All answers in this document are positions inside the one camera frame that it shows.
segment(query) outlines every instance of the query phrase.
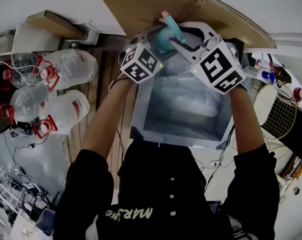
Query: wooden board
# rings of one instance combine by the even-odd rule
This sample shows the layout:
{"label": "wooden board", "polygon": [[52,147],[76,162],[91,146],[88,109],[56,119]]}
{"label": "wooden board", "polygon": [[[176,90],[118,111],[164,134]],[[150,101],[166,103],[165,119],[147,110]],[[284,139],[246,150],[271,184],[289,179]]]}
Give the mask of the wooden board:
{"label": "wooden board", "polygon": [[[108,94],[108,89],[111,82],[112,66],[115,57],[115,53],[113,51],[107,51],[104,54],[105,58],[103,68],[100,69],[101,72],[99,74],[99,83],[101,83],[99,105],[103,102],[103,100]],[[109,152],[109,155],[107,156],[106,162],[108,164],[109,171],[111,172],[112,148]]]}
{"label": "wooden board", "polygon": [[90,110],[87,116],[85,116],[79,123],[77,123],[71,129],[70,135],[67,136],[67,149],[68,149],[69,160],[71,163],[73,163],[76,160],[78,153],[81,149],[82,140],[87,130],[87,127],[89,125],[89,122],[91,121],[91,119],[96,113],[98,79],[99,79],[100,63],[102,58],[102,50],[90,49],[87,50],[87,52],[90,52],[96,58],[97,61],[98,72],[95,78],[90,82],[72,86],[68,90],[66,90],[66,91],[78,90],[82,92],[85,96],[87,96],[87,99],[90,104]]}
{"label": "wooden board", "polygon": [[[80,91],[80,85],[72,86],[72,90]],[[77,157],[81,149],[80,123],[77,123],[75,126],[73,126],[72,130],[73,130],[72,135],[73,135],[74,152],[75,152],[75,156]]]}
{"label": "wooden board", "polygon": [[[118,64],[117,52],[113,51],[92,51],[93,55],[97,58],[99,73],[89,83],[73,86],[72,89],[80,90],[89,100],[90,110],[87,117],[80,121],[71,129],[71,135],[67,137],[67,149],[69,149],[70,160],[73,163],[80,151],[83,134],[95,115],[96,107],[103,102],[108,95],[110,83],[120,74],[120,65]],[[130,140],[130,126],[133,118],[133,111],[136,101],[136,85],[134,85],[125,100],[123,105],[122,114],[118,123],[118,131],[125,150],[128,148]],[[107,157],[108,170],[111,172],[114,180],[114,188],[119,189],[120,179],[118,171],[122,165],[122,148],[118,133],[115,133],[114,141]]]}
{"label": "wooden board", "polygon": [[[82,83],[80,84],[80,92],[83,93],[86,97],[88,97],[89,93],[89,83]],[[80,131],[80,144],[82,145],[83,136],[88,127],[88,116],[86,115],[82,120],[79,122],[79,131]]]}
{"label": "wooden board", "polygon": [[[137,85],[133,85],[126,96],[123,115],[122,115],[122,126],[121,126],[120,135],[125,150],[127,150],[129,146],[130,128],[133,119],[133,113],[135,110],[136,98],[137,98]],[[118,164],[117,164],[118,171],[121,165],[122,165],[122,153],[120,149],[119,156],[118,156]],[[117,176],[116,187],[115,187],[117,190],[119,189],[119,185],[120,185],[120,179],[119,176]]]}
{"label": "wooden board", "polygon": [[219,0],[103,0],[132,38],[168,11],[176,22],[208,23],[223,38],[238,38],[246,48],[275,48],[270,36],[250,19]]}
{"label": "wooden board", "polygon": [[[113,66],[112,66],[112,71],[111,71],[111,78],[110,81],[112,82],[114,79],[117,78],[117,76],[121,73],[120,71],[120,65],[118,63],[118,57],[119,57],[119,53],[116,52],[114,53],[114,58],[113,58]],[[119,133],[121,134],[122,131],[122,121],[123,121],[123,110],[124,110],[125,105],[123,104],[123,107],[121,107],[122,109],[122,113],[121,113],[121,117],[117,126],[117,130],[119,131]],[[114,188],[117,188],[117,184],[118,184],[118,171],[119,171],[119,157],[120,154],[122,153],[122,149],[121,149],[121,145],[120,145],[120,138],[118,133],[115,133],[114,136],[114,141],[112,144],[112,152],[111,152],[111,174],[113,176],[113,180],[114,180]]]}
{"label": "wooden board", "polygon": [[92,79],[88,84],[88,94],[87,94],[87,100],[90,104],[90,110],[87,113],[87,126],[91,122],[93,116],[96,113],[96,107],[97,107],[97,93],[98,93],[98,80],[99,80],[99,71],[101,66],[101,57],[102,57],[102,50],[100,49],[94,49],[93,50],[93,56],[96,58],[97,65],[98,65],[98,72],[94,79]]}

